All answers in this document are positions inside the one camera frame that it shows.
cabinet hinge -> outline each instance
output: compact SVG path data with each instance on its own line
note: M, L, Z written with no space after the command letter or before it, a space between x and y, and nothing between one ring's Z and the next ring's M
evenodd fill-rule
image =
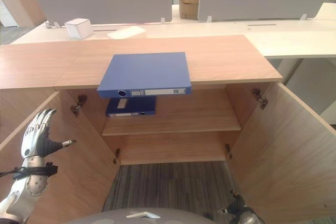
M253 89L252 94L256 98L256 100L260 103L260 108L263 110L267 106L268 100L266 98L261 98L260 89Z
M88 96L86 94L80 94L77 97L77 105L72 105L70 107L70 110L75 116L79 115L80 109L84 106L87 100L88 100Z
M229 156L230 159L232 159L232 153L231 153L231 148L229 144L225 144L225 149L227 152L227 155Z
M116 165L117 164L117 160L119 159L119 156L120 156L120 149L118 148L116 151L116 157L113 159L113 163Z

binder ring hole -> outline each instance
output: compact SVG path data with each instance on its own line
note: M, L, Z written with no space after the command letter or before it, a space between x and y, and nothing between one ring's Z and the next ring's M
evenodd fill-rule
M123 91L123 90L119 90L118 91L118 95L121 96L121 97L125 97L126 96L126 92Z

gray carpet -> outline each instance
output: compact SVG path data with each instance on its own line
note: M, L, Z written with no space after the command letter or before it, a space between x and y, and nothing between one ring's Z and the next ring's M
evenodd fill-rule
M0 45L7 45L17 40L27 32L34 29L34 27L4 27L0 26Z
M217 210L233 201L237 189L226 162L195 162L120 167L103 211L131 207L165 207L212 217L227 224ZM336 217L305 224L336 224Z

cardboard box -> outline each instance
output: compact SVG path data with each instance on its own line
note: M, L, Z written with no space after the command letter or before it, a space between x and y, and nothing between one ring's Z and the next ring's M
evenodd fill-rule
M180 18L197 19L199 0L180 0Z

blue binder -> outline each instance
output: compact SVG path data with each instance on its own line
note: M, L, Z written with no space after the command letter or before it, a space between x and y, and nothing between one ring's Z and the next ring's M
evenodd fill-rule
M156 97L112 98L107 116L154 115Z
M102 98L190 94L185 53L114 55L97 91Z

